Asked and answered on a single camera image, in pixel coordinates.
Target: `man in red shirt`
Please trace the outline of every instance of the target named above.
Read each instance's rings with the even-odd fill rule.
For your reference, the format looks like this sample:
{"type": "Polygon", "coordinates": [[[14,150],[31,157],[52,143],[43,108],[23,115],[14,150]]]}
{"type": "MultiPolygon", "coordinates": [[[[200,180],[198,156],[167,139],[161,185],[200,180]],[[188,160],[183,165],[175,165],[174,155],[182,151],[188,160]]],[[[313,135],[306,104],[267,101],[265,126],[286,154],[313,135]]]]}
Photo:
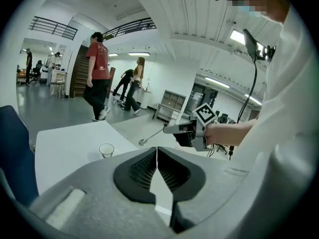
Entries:
{"type": "Polygon", "coordinates": [[[91,36],[91,45],[86,57],[89,58],[89,72],[87,86],[83,98],[93,107],[94,117],[92,120],[104,120],[110,109],[104,106],[107,88],[110,84],[108,69],[109,51],[102,44],[103,35],[95,32],[91,36]]]}

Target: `black pants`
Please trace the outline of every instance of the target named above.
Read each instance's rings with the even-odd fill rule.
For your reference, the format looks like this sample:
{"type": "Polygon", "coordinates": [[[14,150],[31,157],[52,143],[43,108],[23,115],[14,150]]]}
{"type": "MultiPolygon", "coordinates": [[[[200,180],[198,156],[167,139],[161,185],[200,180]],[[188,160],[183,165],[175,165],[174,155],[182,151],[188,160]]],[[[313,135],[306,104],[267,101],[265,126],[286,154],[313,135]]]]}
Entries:
{"type": "Polygon", "coordinates": [[[25,74],[26,81],[25,81],[25,83],[29,83],[30,82],[30,71],[31,71],[31,67],[26,69],[26,74],[25,74]]]}
{"type": "Polygon", "coordinates": [[[93,87],[85,86],[83,98],[92,107],[95,119],[99,119],[101,110],[104,109],[104,102],[110,80],[92,80],[93,87]]]}
{"type": "Polygon", "coordinates": [[[123,85],[123,91],[122,91],[121,98],[120,98],[120,100],[123,101],[124,100],[124,96],[125,96],[125,92],[126,92],[126,89],[128,89],[129,83],[130,83],[129,81],[127,81],[126,79],[122,78],[120,80],[120,83],[118,84],[118,86],[113,91],[113,97],[116,96],[116,93],[118,92],[120,86],[123,85]]]}
{"type": "Polygon", "coordinates": [[[134,81],[130,87],[128,95],[126,96],[126,102],[124,107],[125,110],[130,111],[132,107],[133,110],[136,112],[140,108],[138,103],[136,103],[135,99],[133,98],[135,91],[139,88],[140,88],[140,83],[138,81],[134,81]]]}

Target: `woman with long hair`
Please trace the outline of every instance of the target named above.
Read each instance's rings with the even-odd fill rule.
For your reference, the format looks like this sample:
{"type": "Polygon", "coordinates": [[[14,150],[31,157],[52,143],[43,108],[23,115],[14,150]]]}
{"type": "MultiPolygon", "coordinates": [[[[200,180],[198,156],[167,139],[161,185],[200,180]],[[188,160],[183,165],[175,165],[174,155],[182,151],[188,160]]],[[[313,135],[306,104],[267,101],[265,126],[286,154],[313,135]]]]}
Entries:
{"type": "Polygon", "coordinates": [[[134,70],[133,77],[131,77],[131,82],[130,82],[131,87],[126,96],[126,102],[123,108],[123,110],[129,112],[132,107],[134,110],[134,114],[137,114],[141,110],[140,106],[133,98],[133,95],[138,88],[142,89],[142,79],[144,76],[145,58],[139,57],[136,63],[137,63],[137,67],[134,70]]]}

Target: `face mask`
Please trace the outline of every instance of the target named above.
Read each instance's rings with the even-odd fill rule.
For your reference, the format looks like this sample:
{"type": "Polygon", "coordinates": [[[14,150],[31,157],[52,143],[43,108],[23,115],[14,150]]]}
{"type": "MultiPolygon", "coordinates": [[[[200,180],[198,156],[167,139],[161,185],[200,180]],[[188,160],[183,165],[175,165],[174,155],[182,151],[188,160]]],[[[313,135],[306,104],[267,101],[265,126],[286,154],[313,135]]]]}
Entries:
{"type": "Polygon", "coordinates": [[[255,11],[255,8],[253,6],[244,5],[244,1],[238,1],[237,7],[238,11],[248,12],[249,16],[261,17],[260,11],[255,11]]]}

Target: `clear cup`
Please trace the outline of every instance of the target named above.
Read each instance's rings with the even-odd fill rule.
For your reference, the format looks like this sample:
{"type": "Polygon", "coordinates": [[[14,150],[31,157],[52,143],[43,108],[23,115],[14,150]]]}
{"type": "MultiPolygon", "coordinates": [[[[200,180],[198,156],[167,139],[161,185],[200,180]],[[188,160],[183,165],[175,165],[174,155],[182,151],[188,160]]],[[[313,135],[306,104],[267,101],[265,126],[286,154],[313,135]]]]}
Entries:
{"type": "Polygon", "coordinates": [[[114,146],[109,143],[105,143],[100,146],[99,151],[101,152],[103,158],[112,157],[114,146]]]}

